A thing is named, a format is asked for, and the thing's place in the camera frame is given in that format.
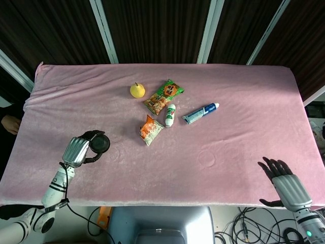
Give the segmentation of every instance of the yellow pear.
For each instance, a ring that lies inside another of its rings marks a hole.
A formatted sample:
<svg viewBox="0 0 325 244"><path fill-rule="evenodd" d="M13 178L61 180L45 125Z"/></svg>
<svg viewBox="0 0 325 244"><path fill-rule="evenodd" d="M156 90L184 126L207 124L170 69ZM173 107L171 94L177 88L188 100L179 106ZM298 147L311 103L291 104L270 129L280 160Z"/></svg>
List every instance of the yellow pear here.
<svg viewBox="0 0 325 244"><path fill-rule="evenodd" d="M141 98L144 96L144 93L146 93L146 90L142 84L135 83L131 86L130 93L135 98Z"/></svg>

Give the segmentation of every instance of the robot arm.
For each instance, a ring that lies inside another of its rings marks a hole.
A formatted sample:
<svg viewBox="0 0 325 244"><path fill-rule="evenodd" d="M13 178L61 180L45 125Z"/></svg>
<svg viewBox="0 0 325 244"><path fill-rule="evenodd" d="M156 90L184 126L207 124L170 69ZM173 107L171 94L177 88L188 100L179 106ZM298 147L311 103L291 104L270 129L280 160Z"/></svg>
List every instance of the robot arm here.
<svg viewBox="0 0 325 244"><path fill-rule="evenodd" d="M72 138L63 154L63 163L60 163L55 177L42 198L44 209L31 208L22 215L20 221L1 229L1 243L20 243L32 230L40 233L47 232L54 223L55 212L69 202L63 196L75 176L75 168L95 162L109 147L110 141L102 131L88 131L80 137ZM96 153L94 158L86 158L89 148Z"/></svg>
<svg viewBox="0 0 325 244"><path fill-rule="evenodd" d="M271 180L280 200L269 202L260 199L266 206L282 206L294 212L296 222L307 235L311 244L325 243L325 224L322 217L310 210L311 197L299 178L292 173L287 164L281 160L263 158L267 163L258 164Z"/></svg>

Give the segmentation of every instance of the table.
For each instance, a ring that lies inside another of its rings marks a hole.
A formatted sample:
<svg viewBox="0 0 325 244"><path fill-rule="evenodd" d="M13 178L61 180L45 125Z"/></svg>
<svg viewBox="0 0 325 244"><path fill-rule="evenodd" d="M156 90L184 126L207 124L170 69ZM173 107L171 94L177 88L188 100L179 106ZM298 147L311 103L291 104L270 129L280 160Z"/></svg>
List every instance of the table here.
<svg viewBox="0 0 325 244"><path fill-rule="evenodd" d="M168 78L185 92L174 98L175 122L148 147L139 136L143 101ZM142 83L135 99L129 87ZM217 111L187 125L204 105ZM35 87L0 184L2 204L40 204L74 136L103 130L110 149L76 169L72 205L246 205L278 196L257 165L282 159L315 206L325 205L325 169L290 69L276 66L129 64L40 65Z"/></svg>

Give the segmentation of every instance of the small white bottle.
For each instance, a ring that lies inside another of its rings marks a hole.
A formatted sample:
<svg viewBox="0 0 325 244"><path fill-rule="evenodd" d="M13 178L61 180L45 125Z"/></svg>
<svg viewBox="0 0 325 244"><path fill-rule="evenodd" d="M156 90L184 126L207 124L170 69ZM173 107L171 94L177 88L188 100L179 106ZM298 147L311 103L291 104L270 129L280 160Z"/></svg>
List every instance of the small white bottle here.
<svg viewBox="0 0 325 244"><path fill-rule="evenodd" d="M167 128L172 126L172 124L174 123L175 110L176 106L174 104L168 105L165 119L165 124Z"/></svg>

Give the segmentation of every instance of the blue toothpaste tube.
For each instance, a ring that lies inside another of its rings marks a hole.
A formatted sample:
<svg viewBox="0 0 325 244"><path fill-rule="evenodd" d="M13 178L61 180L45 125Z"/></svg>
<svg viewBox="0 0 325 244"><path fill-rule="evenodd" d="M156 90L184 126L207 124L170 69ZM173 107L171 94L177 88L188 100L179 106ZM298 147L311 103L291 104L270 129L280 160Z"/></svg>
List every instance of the blue toothpaste tube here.
<svg viewBox="0 0 325 244"><path fill-rule="evenodd" d="M219 107L218 103L211 103L203 108L200 108L199 110L190 113L186 116L183 116L183 119L187 122L187 124L192 124L193 122L197 121L199 118L202 118L203 116L212 113L214 110L217 110Z"/></svg>

